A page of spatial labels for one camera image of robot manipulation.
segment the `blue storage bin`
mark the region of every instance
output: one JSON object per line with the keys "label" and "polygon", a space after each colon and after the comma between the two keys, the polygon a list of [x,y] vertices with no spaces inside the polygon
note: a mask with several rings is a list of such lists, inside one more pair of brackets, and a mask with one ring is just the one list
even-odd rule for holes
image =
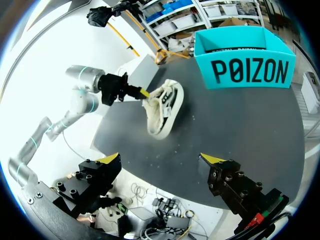
{"label": "blue storage bin", "polygon": [[179,1],[183,7],[193,4],[193,2],[191,0],[179,0]]}
{"label": "blue storage bin", "polygon": [[183,5],[180,1],[174,1],[170,4],[170,8],[172,8],[173,10],[176,10],[176,9],[179,9],[182,7],[183,7]]}
{"label": "blue storage bin", "polygon": [[170,8],[170,5],[171,5],[171,3],[166,3],[166,4],[163,4],[162,7],[164,9],[168,9],[168,8]]}
{"label": "blue storage bin", "polygon": [[195,33],[195,60],[208,89],[289,88],[296,55],[260,26],[225,26]]}
{"label": "blue storage bin", "polygon": [[171,7],[169,7],[169,8],[167,8],[167,9],[163,10],[161,13],[162,13],[163,15],[166,15],[166,14],[171,13],[171,12],[173,12],[173,11],[174,11],[174,10],[173,10]]}
{"label": "blue storage bin", "polygon": [[163,14],[162,14],[160,11],[158,11],[158,12],[152,14],[151,16],[146,17],[146,18],[145,18],[145,21],[146,21],[147,23],[150,23],[151,21],[153,21],[153,20],[161,17],[162,15],[163,15]]}

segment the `tangled wires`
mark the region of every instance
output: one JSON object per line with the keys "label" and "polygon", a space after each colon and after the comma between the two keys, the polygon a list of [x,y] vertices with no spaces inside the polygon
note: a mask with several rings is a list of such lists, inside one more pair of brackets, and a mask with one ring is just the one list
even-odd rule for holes
{"label": "tangled wires", "polygon": [[131,199],[136,199],[136,204],[138,205],[138,202],[141,203],[141,205],[144,203],[143,199],[147,196],[147,189],[145,189],[143,186],[139,186],[135,182],[131,184],[131,192],[134,194]]}

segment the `cardboard box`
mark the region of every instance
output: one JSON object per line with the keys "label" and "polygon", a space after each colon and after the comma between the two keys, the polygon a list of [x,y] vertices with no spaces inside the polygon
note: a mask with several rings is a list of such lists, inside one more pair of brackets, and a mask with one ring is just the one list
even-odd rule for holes
{"label": "cardboard box", "polygon": [[182,33],[182,32],[179,32],[175,35],[175,38],[176,39],[185,39],[185,38],[189,38],[192,36],[192,33]]}
{"label": "cardboard box", "polygon": [[227,26],[242,26],[242,25],[249,25],[249,26],[260,26],[260,24],[256,24],[254,21],[251,20],[240,20],[236,17],[230,17],[224,20],[219,27],[227,27]]}

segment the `black cloth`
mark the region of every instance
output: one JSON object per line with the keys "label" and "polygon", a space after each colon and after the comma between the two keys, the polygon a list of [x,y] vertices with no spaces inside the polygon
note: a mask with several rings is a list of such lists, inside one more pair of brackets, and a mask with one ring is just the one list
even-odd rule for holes
{"label": "black cloth", "polygon": [[90,8],[86,18],[91,26],[104,28],[112,15],[113,12],[110,7],[100,6],[97,8]]}
{"label": "black cloth", "polygon": [[143,13],[139,10],[139,5],[136,2],[136,0],[127,0],[114,6],[112,9],[114,16],[118,17],[121,15],[121,12],[128,10],[141,23],[139,14],[142,15]]}

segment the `yellow tip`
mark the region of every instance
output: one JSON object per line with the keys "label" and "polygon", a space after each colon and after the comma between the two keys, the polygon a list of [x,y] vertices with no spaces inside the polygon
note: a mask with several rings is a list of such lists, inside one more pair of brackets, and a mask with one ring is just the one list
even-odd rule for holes
{"label": "yellow tip", "polygon": [[119,155],[119,153],[115,153],[115,154],[112,154],[110,156],[106,156],[104,158],[100,158],[100,159],[97,159],[96,161],[99,161],[100,163],[103,163],[103,164],[109,164],[111,163],[112,160],[114,160],[117,156]]}
{"label": "yellow tip", "polygon": [[150,93],[148,93],[146,90],[144,90],[143,88],[141,88],[140,93],[142,93],[144,96],[146,96],[147,98],[150,97]]}
{"label": "yellow tip", "polygon": [[214,157],[214,156],[210,156],[210,155],[204,154],[202,152],[200,153],[200,155],[211,164],[216,164],[218,162],[224,162],[225,161],[224,159],[221,159],[221,158],[218,158],[218,157]]}

